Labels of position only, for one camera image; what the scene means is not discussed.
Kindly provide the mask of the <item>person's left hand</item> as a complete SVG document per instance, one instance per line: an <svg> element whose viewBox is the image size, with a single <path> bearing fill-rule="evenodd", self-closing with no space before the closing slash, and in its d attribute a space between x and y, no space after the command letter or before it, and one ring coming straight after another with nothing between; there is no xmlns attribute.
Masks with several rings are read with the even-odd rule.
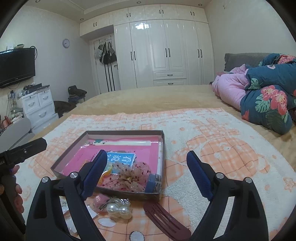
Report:
<svg viewBox="0 0 296 241"><path fill-rule="evenodd" d="M19 169L20 169L19 165L14 166L14 168L11 170L10 174L14 176L18 172ZM24 212L23 199L21 197L22 192L23 192L23 190L22 190L21 186L19 184L16 184L15 185L15 193L16 194L14 197L14 205L15 205L17 211L21 214L23 214L23 212Z"/></svg>

